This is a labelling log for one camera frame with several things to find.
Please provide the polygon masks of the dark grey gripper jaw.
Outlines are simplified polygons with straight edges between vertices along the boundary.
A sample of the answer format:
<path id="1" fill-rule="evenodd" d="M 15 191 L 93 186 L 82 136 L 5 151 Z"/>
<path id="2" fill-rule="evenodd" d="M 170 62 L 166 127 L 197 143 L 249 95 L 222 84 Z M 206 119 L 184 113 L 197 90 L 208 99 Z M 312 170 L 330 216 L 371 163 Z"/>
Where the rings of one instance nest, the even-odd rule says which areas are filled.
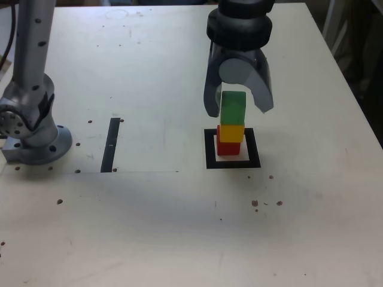
<path id="1" fill-rule="evenodd" d="M 211 44 L 203 92 L 203 102 L 207 114 L 214 118 L 218 117 L 220 111 L 220 100 L 217 99 L 217 91 L 220 89 L 222 83 L 219 75 L 219 69 L 222 62 L 222 48 L 217 44 Z"/>

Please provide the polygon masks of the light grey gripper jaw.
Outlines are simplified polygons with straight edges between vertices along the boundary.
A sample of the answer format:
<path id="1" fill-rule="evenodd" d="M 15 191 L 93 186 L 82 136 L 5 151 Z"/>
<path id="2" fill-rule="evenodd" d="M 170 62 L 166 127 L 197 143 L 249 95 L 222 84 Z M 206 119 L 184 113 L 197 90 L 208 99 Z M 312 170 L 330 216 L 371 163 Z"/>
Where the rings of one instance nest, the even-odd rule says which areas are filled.
<path id="1" fill-rule="evenodd" d="M 262 113 L 274 107 L 268 61 L 256 65 L 245 57 L 231 57 L 220 65 L 219 75 L 226 84 L 238 84 L 249 89 L 255 106 Z"/>

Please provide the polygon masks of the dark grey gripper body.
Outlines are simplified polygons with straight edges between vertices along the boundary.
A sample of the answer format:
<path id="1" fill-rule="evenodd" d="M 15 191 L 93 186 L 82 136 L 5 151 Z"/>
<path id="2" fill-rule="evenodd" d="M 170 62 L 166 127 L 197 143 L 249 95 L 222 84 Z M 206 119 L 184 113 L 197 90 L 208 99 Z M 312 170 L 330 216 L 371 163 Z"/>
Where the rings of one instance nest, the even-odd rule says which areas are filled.
<path id="1" fill-rule="evenodd" d="M 210 59 L 212 60 L 219 56 L 223 56 L 225 59 L 241 56 L 252 61 L 256 65 L 261 65 L 262 63 L 267 62 L 267 58 L 264 55 L 264 53 L 261 51 L 261 49 L 250 50 L 250 51 L 237 51 L 237 50 L 229 50 L 213 42 L 210 43 Z"/>

